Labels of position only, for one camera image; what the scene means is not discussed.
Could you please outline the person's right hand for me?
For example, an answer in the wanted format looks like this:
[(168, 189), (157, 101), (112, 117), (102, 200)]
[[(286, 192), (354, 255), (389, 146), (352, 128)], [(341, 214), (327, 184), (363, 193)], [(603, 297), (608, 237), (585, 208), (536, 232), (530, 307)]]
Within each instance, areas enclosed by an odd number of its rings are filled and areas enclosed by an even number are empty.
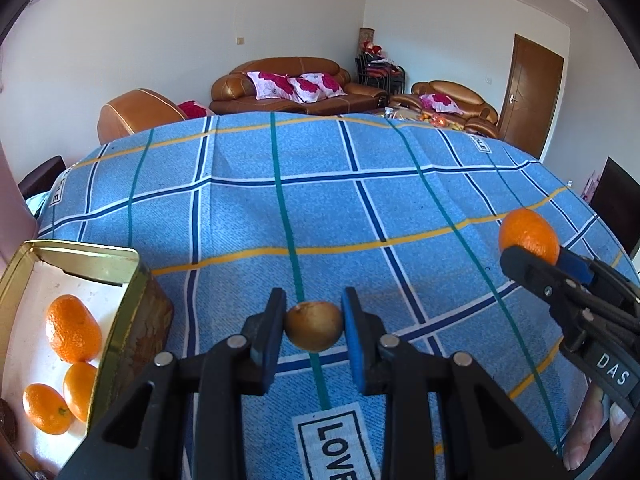
[(563, 464), (567, 470), (576, 470), (584, 462), (591, 442), (604, 425), (605, 414), (608, 414), (608, 430), (614, 443), (627, 428), (630, 419), (623, 410), (617, 404), (606, 408), (603, 401), (603, 390), (592, 382), (564, 445)]

